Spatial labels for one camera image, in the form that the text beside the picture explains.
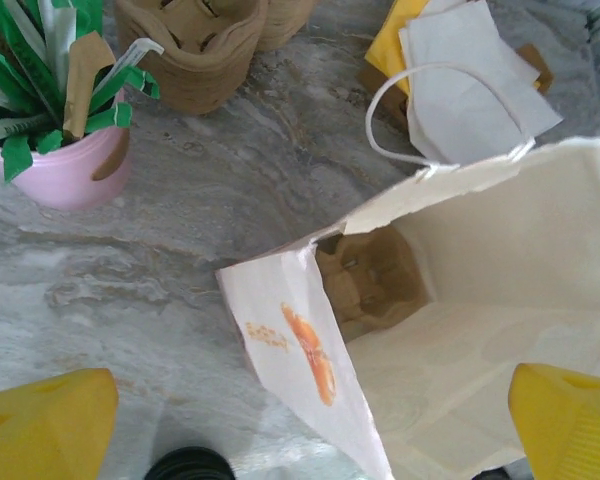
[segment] yellow plastic piece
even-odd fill
[[[117,405],[107,369],[78,370],[0,392],[0,480],[94,480]]]
[[[600,378],[520,364],[509,410],[535,480],[600,480]]]
[[[402,45],[398,31],[422,12],[429,0],[395,0],[387,19],[373,40],[365,55],[365,60],[376,67],[387,78],[405,70]],[[409,82],[405,78],[396,84],[404,93],[409,94]]]

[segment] paper bag handle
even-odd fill
[[[378,107],[378,103],[380,103],[380,99],[387,92],[387,90],[389,90],[400,80],[405,79],[408,76],[413,75],[414,73],[417,73],[421,70],[426,70],[429,68],[449,68],[451,70],[457,70],[459,72],[466,73],[467,75],[473,77],[475,80],[487,87],[487,89],[493,94],[493,96],[498,99],[498,101],[502,104],[509,117],[511,117],[511,120],[513,120],[513,123],[515,123],[516,127],[518,127],[518,130],[520,130],[520,133],[522,133],[522,137],[527,139],[524,143],[521,143],[513,150],[511,150],[511,152],[509,152],[509,154],[507,155],[507,158],[509,160],[511,160],[512,162],[517,162],[522,157],[524,157],[529,152],[529,150],[533,148],[536,141],[533,138],[533,135],[531,135],[526,129],[524,122],[522,122],[522,120],[520,120],[520,117],[518,117],[518,115],[515,113],[514,109],[511,106],[511,103],[509,103],[509,100],[507,100],[505,95],[503,95],[495,87],[493,87],[493,85],[491,85],[482,74],[470,67],[459,63],[433,62],[426,63],[424,65],[419,65],[417,67],[408,68],[394,75],[393,77],[389,78],[386,82],[384,82],[384,84],[378,89],[378,91],[373,96],[371,104],[367,109],[367,115],[365,117],[365,131],[367,133],[367,140],[369,141],[371,148],[373,148],[376,152],[378,152],[384,157],[391,158],[393,160],[401,160],[409,163],[420,163],[421,165],[427,166],[429,168],[435,168],[440,165],[439,162],[432,162],[424,158],[416,157],[414,155],[391,152],[382,148],[380,145],[378,145],[378,142],[376,142],[376,139],[373,136],[373,127],[371,125],[371,122],[373,120],[373,114],[375,113],[376,108]]]

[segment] white paper bag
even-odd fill
[[[345,346],[316,243],[389,224],[429,303]],[[370,478],[470,479],[524,455],[516,364],[600,375],[600,139],[409,178],[218,278],[260,382]]]

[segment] pink container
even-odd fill
[[[12,183],[47,207],[58,210],[97,207],[120,194],[127,183],[131,173],[128,149],[129,129],[98,130],[46,155],[34,152],[33,165]]]

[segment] gray marble surface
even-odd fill
[[[0,182],[0,389],[108,367],[120,406],[102,479],[138,479],[203,444],[240,479],[364,478],[244,368],[214,270],[334,221],[412,169],[367,146],[354,75],[389,1],[323,0],[310,25],[258,55],[219,111],[186,117],[132,96],[134,173],[85,213],[39,208]],[[584,20],[492,2],[504,38],[533,42],[565,122],[541,141],[600,133]],[[109,18],[109,37],[114,25]],[[378,115],[379,141],[407,151]]]
[[[554,7],[568,8],[581,12],[590,12],[600,7],[600,0],[538,0]]]

